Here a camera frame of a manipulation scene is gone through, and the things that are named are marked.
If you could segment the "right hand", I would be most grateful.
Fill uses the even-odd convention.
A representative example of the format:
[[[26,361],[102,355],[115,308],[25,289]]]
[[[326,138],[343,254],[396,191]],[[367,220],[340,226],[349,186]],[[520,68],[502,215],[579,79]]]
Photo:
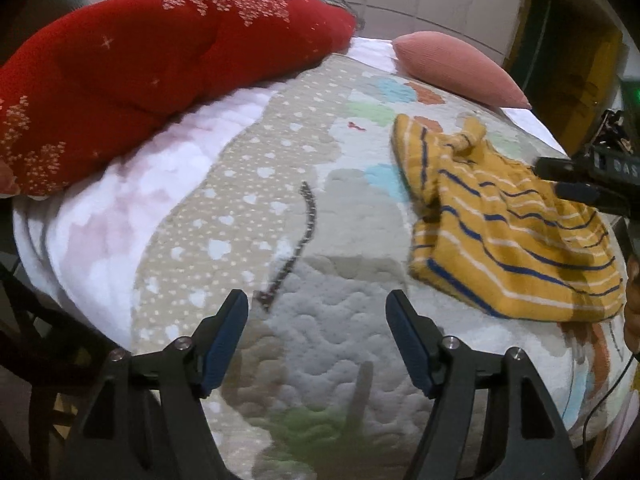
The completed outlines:
[[[627,262],[626,304],[624,309],[624,338],[627,347],[638,356],[640,350],[640,266],[631,256]]]

